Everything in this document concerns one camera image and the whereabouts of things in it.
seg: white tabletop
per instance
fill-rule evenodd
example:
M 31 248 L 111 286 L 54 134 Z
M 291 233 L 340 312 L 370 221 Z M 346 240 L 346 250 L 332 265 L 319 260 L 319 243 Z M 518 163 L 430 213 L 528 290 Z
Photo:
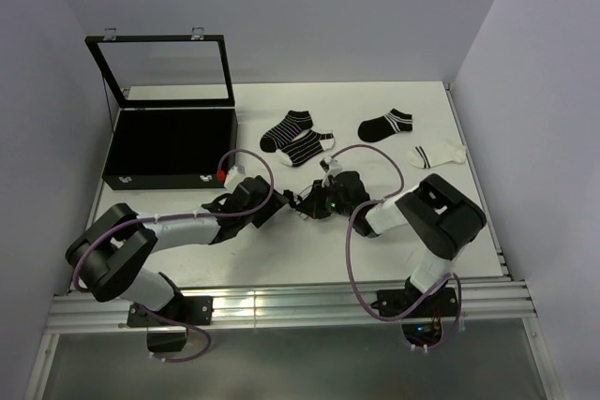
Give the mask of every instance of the white tabletop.
M 406 186 L 416 185 L 432 172 L 481 204 L 468 164 L 444 164 L 419 170 L 406 160 L 415 145 L 444 139 L 460 141 L 457 125 L 440 82 L 356 82 L 237 84 L 234 86 L 239 120 L 238 146 L 261 152 L 259 140 L 288 110 L 308 110 L 314 125 L 330 129 L 336 138 L 332 152 L 361 142 L 360 123 L 392 108 L 410 113 L 413 132 L 399 133 L 374 145 L 396 160 L 404 172 Z M 202 158 L 202 147 L 198 158 Z M 276 189 L 301 191 L 323 171 L 317 156 L 300 168 L 281 165 L 273 154 L 261 152 L 276 177 Z M 358 170 L 372 198 L 398 188 L 398 176 L 389 163 L 369 150 L 354 150 L 339 157 L 346 170 Z M 267 178 L 261 163 L 240 155 L 247 174 Z M 103 186 L 97 215 L 117 202 L 135 211 L 177 213 L 191 211 L 222 190 L 112 191 Z M 344 262 L 347 219 L 332 216 L 321 221 L 303 221 L 289 208 L 279 211 L 259 230 L 252 226 L 237 238 L 218 245 L 187 245 L 152 255 L 145 264 L 161 271 L 181 287 L 233 287 L 301 285 L 348 281 Z M 357 280 L 399 280 L 410 276 L 425 251 L 409 227 L 392 230 L 376 239 L 352 237 L 352 265 Z M 495 277 L 503 272 L 488 228 L 468 245 L 456 262 L 461 277 Z

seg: metal bracket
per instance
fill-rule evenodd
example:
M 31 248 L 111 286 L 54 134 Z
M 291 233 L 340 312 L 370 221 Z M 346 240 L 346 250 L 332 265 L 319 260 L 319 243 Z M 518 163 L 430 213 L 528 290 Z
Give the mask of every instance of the metal bracket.
M 181 317 L 173 318 L 189 325 L 210 325 L 213 317 L 213 298 L 209 296 L 184 297 Z M 127 317 L 129 328 L 164 327 L 159 320 L 149 317 L 133 304 Z
M 115 41 L 116 40 L 116 28 L 105 28 L 103 41 Z
M 371 307 L 379 310 L 383 318 L 392 318 L 406 310 L 411 304 L 404 295 L 405 289 L 384 289 L 377 291 L 377 301 Z M 422 302 L 410 315 L 411 319 L 431 319 L 438 309 L 442 317 L 454 317 L 458 303 L 454 288 L 444 288 L 436 292 L 430 299 Z
M 204 39 L 204 27 L 193 27 L 191 29 L 191 40 L 202 41 Z

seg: black sock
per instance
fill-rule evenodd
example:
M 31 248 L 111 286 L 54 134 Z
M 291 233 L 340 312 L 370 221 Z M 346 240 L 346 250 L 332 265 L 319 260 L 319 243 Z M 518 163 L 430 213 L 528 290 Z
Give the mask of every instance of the black sock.
M 400 131 L 413 131 L 413 115 L 393 109 L 384 116 L 361 123 L 358 137 L 364 142 L 379 142 Z
M 277 150 L 276 155 L 282 164 L 297 168 L 315 155 L 331 149 L 335 143 L 334 134 L 330 131 L 319 133 L 310 130 L 306 136 Z
M 308 111 L 288 111 L 279 124 L 262 135 L 261 150 L 272 154 L 310 128 L 312 119 Z

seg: sock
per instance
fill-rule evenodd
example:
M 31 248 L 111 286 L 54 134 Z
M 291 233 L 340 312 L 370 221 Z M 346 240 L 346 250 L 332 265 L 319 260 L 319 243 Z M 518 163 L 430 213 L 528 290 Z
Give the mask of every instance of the sock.
M 310 128 L 312 128 L 312 119 L 308 111 L 289 110 L 279 124 L 262 135 L 261 150 L 272 154 Z
M 406 158 L 419 169 L 429 169 L 454 161 L 463 164 L 467 160 L 467 148 L 456 141 L 446 140 L 431 146 L 417 146 L 409 150 Z
M 364 142 L 379 142 L 399 131 L 413 131 L 413 115 L 393 109 L 384 116 L 361 123 L 358 137 Z
M 290 142 L 288 145 L 276 151 L 276 155 L 282 164 L 297 168 L 309 161 L 315 155 L 331 149 L 336 140 L 331 131 L 317 132 L 310 130 L 302 138 Z

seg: open box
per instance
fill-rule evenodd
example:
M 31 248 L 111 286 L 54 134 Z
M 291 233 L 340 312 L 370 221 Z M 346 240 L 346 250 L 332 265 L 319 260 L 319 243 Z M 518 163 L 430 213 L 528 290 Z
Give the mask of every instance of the open box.
M 103 180 L 115 190 L 223 187 L 237 118 L 223 35 L 87 37 L 119 104 Z M 227 171 L 234 156 L 225 161 Z

